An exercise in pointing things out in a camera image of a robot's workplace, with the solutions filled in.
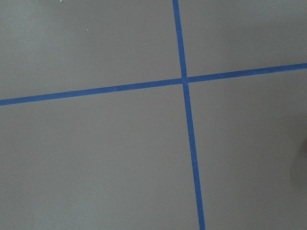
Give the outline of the blue tape grid lines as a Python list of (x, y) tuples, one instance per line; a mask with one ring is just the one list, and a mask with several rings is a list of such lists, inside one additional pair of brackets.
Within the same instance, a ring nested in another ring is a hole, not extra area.
[(191, 165), (193, 172), (194, 191), (196, 197), (199, 229), (205, 230), (206, 223), (205, 223), (205, 214), (204, 214), (203, 200), (201, 194), (201, 182), (199, 174), (199, 165), (197, 157), (197, 148), (196, 148), (189, 84), (194, 82), (231, 79), (237, 77), (247, 77), (247, 76), (256, 76), (262, 74), (301, 70), (301, 69), (306, 69), (307, 64), (299, 63), (299, 64), (265, 67), (259, 69), (247, 69), (247, 70), (205, 74), (200, 76), (189, 77), (187, 75), (186, 55), (184, 49), (184, 39), (182, 32), (182, 23), (180, 18), (179, 2), (177, 0), (172, 1), (172, 6), (173, 6), (173, 14), (175, 20), (176, 36), (177, 36), (178, 56), (179, 56), (180, 73), (181, 73), (180, 78), (3, 99), (0, 101), (0, 104), (1, 106), (6, 106), (13, 104), (32, 103), (32, 102), (80, 97), (80, 96), (95, 95), (95, 94), (124, 92), (124, 91), (139, 90), (146, 88), (157, 88), (157, 87), (171, 86), (171, 85), (181, 85), (183, 89), (183, 98), (185, 104), (185, 114), (186, 114), (188, 137), (189, 137), (189, 150), (190, 150)]

